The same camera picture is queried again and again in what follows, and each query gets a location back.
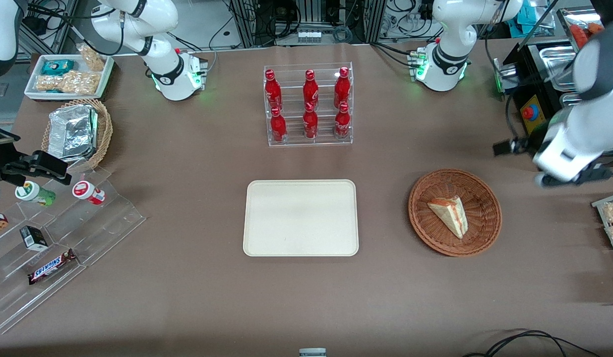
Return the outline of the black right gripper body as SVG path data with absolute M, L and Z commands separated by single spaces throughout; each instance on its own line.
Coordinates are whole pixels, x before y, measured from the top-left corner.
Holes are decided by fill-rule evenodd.
M 28 177 L 44 177 L 69 185 L 68 164 L 45 151 L 19 152 L 14 143 L 20 137 L 0 128 L 0 181 L 24 186 Z

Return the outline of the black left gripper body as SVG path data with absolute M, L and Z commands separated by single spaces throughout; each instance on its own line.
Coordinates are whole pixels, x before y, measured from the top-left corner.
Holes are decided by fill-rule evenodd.
M 492 151 L 495 157 L 522 154 L 533 156 L 535 154 L 535 149 L 528 137 L 514 137 L 497 142 L 492 146 Z

